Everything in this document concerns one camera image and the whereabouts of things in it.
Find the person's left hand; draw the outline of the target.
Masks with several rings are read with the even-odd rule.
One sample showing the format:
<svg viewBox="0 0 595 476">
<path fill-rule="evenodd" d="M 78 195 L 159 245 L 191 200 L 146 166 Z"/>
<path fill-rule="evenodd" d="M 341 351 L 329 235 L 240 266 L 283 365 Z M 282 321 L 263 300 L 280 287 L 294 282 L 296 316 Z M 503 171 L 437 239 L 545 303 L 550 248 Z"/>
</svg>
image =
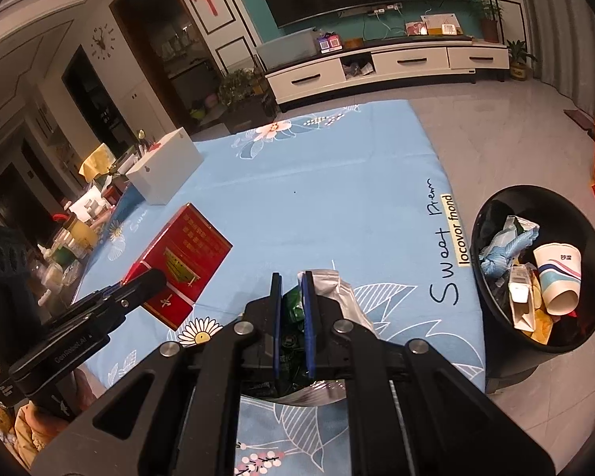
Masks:
<svg viewBox="0 0 595 476">
<path fill-rule="evenodd" d="M 77 405 L 79 411 L 85 411 L 96 397 L 82 369 L 76 369 L 74 376 Z M 48 413 L 33 402 L 21 406 L 15 417 L 15 451 L 23 466 L 30 470 L 38 452 L 45 449 L 67 426 L 68 421 Z"/>
</svg>

